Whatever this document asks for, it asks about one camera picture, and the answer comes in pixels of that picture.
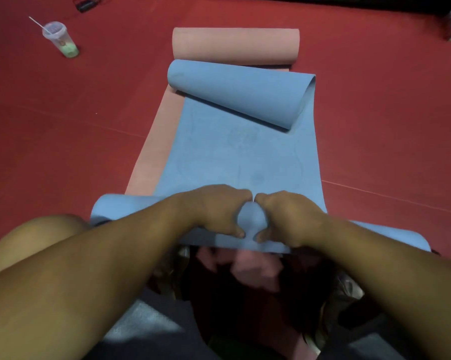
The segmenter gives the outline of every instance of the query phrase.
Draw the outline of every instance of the white straw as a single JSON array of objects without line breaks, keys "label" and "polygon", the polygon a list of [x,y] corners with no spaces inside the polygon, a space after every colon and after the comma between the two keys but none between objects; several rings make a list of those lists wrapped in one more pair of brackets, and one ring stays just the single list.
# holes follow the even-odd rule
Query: white straw
[{"label": "white straw", "polygon": [[45,27],[43,27],[41,24],[39,24],[37,21],[35,21],[32,17],[29,16],[29,19],[31,19],[34,23],[36,23],[37,25],[39,25],[42,29],[44,29],[46,32],[48,32],[49,34],[52,34],[49,30],[47,30]]}]

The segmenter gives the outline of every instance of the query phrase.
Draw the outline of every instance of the hand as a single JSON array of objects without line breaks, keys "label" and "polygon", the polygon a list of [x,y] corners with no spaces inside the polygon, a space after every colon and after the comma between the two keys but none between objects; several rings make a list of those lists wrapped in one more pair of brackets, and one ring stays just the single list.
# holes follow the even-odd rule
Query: hand
[{"label": "hand", "polygon": [[250,190],[217,184],[200,187],[185,194],[188,209],[194,215],[197,226],[240,239],[245,237],[245,232],[237,225],[236,218],[242,206],[253,200]]},{"label": "hand", "polygon": [[327,236],[328,215],[310,199],[297,193],[258,193],[254,199],[265,211],[269,227],[257,234],[257,241],[283,242],[291,248],[318,249]]}]

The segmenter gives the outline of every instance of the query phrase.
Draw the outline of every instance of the person's left hand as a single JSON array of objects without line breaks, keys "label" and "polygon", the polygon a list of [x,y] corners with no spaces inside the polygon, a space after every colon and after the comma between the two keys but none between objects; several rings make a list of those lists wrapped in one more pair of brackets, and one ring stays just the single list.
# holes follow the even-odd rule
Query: person's left hand
[{"label": "person's left hand", "polygon": [[253,200],[248,189],[235,189],[226,184],[204,186],[185,192],[186,209],[194,215],[197,226],[219,234],[244,238],[245,232],[236,223],[242,206]]}]

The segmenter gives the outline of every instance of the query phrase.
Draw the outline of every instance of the pink yoga mat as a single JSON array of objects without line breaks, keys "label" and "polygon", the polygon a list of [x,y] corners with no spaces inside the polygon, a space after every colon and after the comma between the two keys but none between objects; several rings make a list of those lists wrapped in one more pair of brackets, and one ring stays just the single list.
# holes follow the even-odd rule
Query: pink yoga mat
[{"label": "pink yoga mat", "polygon": [[[175,28],[172,40],[176,59],[227,64],[292,64],[299,50],[298,29]],[[152,196],[154,193],[174,142],[184,99],[167,86],[126,194]]]}]

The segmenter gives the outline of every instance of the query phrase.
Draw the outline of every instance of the person's right arm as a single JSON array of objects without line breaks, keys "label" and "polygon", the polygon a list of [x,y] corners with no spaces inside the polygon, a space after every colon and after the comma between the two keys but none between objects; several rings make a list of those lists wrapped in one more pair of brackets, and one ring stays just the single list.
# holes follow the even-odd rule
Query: person's right arm
[{"label": "person's right arm", "polygon": [[328,216],[295,193],[259,193],[258,241],[315,248],[342,266],[433,359],[451,359],[451,260]]}]

